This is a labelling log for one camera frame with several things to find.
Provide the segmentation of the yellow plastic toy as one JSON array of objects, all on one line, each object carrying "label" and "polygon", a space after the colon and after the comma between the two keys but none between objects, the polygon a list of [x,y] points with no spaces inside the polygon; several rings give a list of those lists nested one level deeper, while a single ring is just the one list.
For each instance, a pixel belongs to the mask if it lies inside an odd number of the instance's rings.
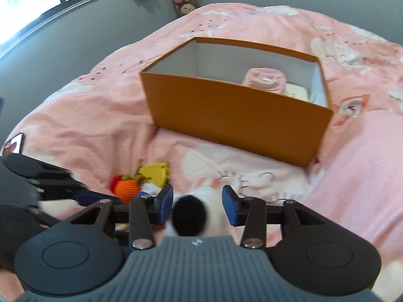
[{"label": "yellow plastic toy", "polygon": [[140,166],[137,173],[144,176],[147,182],[163,188],[170,179],[170,166],[167,162],[148,164]]}]

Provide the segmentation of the orange crochet fruit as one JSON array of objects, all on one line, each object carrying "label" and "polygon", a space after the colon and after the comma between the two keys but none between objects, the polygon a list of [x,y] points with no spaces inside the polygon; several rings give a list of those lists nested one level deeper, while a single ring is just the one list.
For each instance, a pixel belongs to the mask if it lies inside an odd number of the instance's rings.
[{"label": "orange crochet fruit", "polygon": [[133,198],[136,198],[146,183],[146,177],[137,173],[135,175],[115,175],[109,183],[110,191],[117,196],[120,203],[128,205]]}]

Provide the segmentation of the sailor duck plush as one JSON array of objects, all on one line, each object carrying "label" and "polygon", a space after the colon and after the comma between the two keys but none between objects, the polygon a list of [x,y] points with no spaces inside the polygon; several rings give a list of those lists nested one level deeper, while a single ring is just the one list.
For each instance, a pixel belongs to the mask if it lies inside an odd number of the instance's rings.
[{"label": "sailor duck plush", "polygon": [[140,192],[137,194],[137,198],[144,195],[156,196],[160,193],[161,190],[161,187],[158,187],[153,183],[146,182],[141,186]]}]

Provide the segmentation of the pink fabric pouch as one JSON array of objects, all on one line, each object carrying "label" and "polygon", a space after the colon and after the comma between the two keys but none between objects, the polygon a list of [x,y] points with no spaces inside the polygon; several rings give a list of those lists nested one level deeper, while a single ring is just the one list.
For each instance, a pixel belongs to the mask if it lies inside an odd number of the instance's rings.
[{"label": "pink fabric pouch", "polygon": [[277,69],[254,67],[249,69],[245,74],[242,86],[260,91],[284,94],[286,90],[286,76]]}]

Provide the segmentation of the white small box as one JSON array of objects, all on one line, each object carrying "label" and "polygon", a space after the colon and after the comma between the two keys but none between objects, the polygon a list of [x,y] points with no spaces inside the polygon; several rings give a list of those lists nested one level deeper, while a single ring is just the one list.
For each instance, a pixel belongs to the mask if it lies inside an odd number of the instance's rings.
[{"label": "white small box", "polygon": [[301,100],[304,102],[309,102],[309,94],[305,87],[295,85],[292,83],[286,83],[285,87],[285,95],[288,97],[292,97],[297,100]]}]

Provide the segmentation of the white dog plush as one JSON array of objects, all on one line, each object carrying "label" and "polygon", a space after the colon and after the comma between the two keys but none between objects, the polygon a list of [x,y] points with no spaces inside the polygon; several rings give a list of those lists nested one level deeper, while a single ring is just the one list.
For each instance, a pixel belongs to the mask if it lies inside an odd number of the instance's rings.
[{"label": "white dog plush", "polygon": [[166,236],[230,236],[222,195],[210,186],[201,186],[187,194],[175,194],[171,214],[165,224]]}]

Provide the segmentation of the pink patterned bed quilt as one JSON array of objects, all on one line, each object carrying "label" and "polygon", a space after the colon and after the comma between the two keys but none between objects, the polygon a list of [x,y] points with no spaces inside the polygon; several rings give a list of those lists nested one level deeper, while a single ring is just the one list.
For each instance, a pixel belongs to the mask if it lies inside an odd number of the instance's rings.
[{"label": "pink patterned bed quilt", "polygon": [[[195,36],[281,46],[317,56],[334,117],[310,170],[155,128],[140,72]],[[24,153],[109,193],[115,175],[167,162],[176,194],[230,184],[245,196],[293,198],[373,243],[374,292],[402,294],[402,46],[290,6],[210,4],[112,53],[49,96],[14,129]]]}]

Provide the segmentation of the orange cardboard box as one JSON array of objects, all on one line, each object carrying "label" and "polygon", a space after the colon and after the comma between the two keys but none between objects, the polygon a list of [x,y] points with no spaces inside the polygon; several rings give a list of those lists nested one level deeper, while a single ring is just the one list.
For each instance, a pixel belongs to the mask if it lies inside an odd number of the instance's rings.
[{"label": "orange cardboard box", "polygon": [[[275,69],[308,100],[243,85],[254,67]],[[333,116],[316,56],[217,37],[194,37],[141,71],[157,127],[305,168]]]}]

